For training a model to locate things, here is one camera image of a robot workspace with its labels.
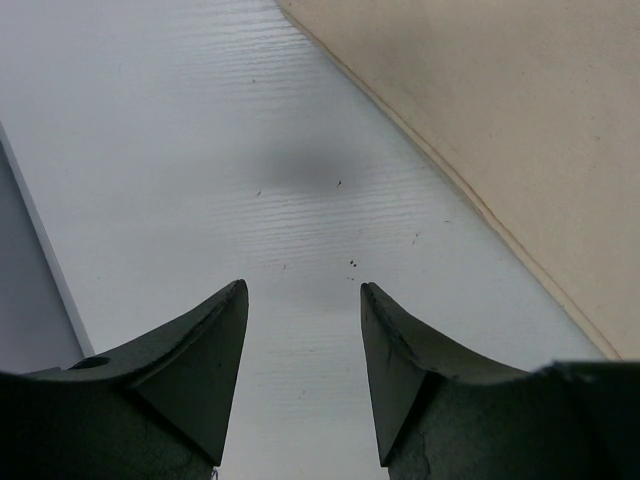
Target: white wooden surface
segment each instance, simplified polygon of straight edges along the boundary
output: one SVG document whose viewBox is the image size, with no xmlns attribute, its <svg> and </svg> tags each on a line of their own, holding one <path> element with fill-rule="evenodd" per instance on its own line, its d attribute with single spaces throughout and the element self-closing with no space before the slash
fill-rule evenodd
<svg viewBox="0 0 640 480">
<path fill-rule="evenodd" d="M 363 281 L 518 367 L 599 358 L 271 0 L 0 5 L 0 121 L 85 349 L 249 283 L 223 480 L 385 478 Z"/>
</svg>

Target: gray surface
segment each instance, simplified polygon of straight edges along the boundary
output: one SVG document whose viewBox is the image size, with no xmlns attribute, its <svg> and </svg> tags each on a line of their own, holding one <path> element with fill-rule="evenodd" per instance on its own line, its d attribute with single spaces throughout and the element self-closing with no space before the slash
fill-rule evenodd
<svg viewBox="0 0 640 480">
<path fill-rule="evenodd" d="M 67 368 L 82 358 L 0 144 L 0 370 Z"/>
<path fill-rule="evenodd" d="M 2 121 L 96 351 L 247 280 L 225 480 L 385 477 L 363 281 L 516 367 L 600 358 L 271 0 L 5 2 L 0 62 Z"/>
</svg>

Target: screw hole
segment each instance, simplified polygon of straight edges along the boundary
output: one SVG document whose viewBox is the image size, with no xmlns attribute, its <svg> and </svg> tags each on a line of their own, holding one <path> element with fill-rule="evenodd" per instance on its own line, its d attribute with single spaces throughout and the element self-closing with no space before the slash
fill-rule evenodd
<svg viewBox="0 0 640 480">
<path fill-rule="evenodd" d="M 109 361 L 109 357 L 89 357 L 76 363 L 69 370 L 83 370 L 85 368 L 101 367 L 102 365 L 109 363 Z"/>
</svg>

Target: beige board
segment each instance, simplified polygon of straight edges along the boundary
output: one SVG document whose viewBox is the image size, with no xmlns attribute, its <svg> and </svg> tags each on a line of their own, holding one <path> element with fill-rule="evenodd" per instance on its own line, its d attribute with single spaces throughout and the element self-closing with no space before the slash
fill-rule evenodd
<svg viewBox="0 0 640 480">
<path fill-rule="evenodd" d="M 609 358 L 640 357 L 640 2 L 280 3 Z"/>
</svg>

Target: white tabletop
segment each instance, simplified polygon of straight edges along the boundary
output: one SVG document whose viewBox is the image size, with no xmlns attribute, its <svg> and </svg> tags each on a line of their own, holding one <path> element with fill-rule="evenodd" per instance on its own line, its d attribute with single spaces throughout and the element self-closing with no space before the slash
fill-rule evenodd
<svg viewBox="0 0 640 480">
<path fill-rule="evenodd" d="M 272 0 L 0 5 L 0 121 L 85 351 L 249 284 L 223 480 L 385 478 L 361 282 L 517 367 L 600 358 Z"/>
</svg>

